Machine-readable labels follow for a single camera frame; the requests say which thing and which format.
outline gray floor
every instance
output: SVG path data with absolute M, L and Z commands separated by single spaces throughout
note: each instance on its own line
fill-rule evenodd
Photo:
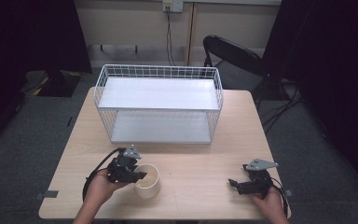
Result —
M 118 62 L 109 59 L 111 53 L 98 50 L 90 55 L 96 67 L 100 67 L 98 63 L 137 63 L 133 56 Z M 87 91 L 98 75 L 99 68 L 93 75 L 85 74 L 71 98 L 36 97 L 27 92 L 21 110 L 0 133 L 0 223 L 71 223 L 41 219 L 41 201 L 34 196 L 48 188 Z M 41 76 L 43 72 L 28 74 L 29 85 Z M 262 121 L 272 116 L 270 109 L 281 105 L 284 101 L 263 102 L 259 113 Z M 274 160 L 280 164 L 283 185 L 294 193 L 288 199 L 291 223 L 358 223 L 358 176 L 324 139 L 321 124 L 305 104 L 282 114 L 267 139 Z

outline black chair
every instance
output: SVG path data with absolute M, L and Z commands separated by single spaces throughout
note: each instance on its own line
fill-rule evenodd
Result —
M 211 54 L 222 59 L 214 67 L 219 70 L 223 89 L 249 91 L 259 107 L 269 82 L 262 59 L 251 50 L 217 35 L 206 36 L 203 46 L 205 67 L 213 67 Z

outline chair seat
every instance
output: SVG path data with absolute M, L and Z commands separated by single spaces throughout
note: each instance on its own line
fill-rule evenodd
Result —
M 243 70 L 224 60 L 216 65 L 224 90 L 244 90 L 255 93 L 263 81 L 263 77 Z

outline lower shelf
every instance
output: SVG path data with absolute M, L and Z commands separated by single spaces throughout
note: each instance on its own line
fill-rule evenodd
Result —
M 210 144 L 206 112 L 119 111 L 112 142 Z

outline human hand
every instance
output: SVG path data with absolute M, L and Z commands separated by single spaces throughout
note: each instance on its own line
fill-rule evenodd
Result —
M 86 197 L 74 223 L 92 223 L 100 207 L 112 197 L 113 192 L 128 183 L 111 183 L 107 178 L 107 170 L 99 171 L 89 183 Z
M 270 187 L 264 199 L 261 199 L 259 194 L 252 194 L 249 197 L 270 222 L 274 224 L 289 223 L 283 212 L 281 194 L 277 189 Z

